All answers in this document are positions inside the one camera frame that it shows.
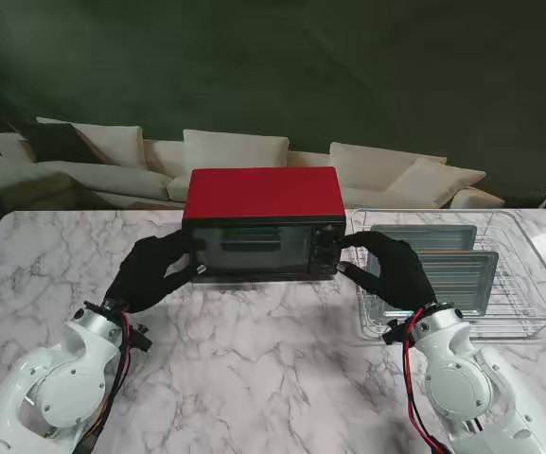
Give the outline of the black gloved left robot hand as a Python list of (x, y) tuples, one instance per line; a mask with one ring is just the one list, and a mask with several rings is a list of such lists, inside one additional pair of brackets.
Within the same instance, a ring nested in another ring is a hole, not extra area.
[(199, 266), (190, 258), (195, 250), (194, 240), (182, 230), (139, 239), (121, 262), (103, 302), (131, 314), (159, 304), (198, 275)]

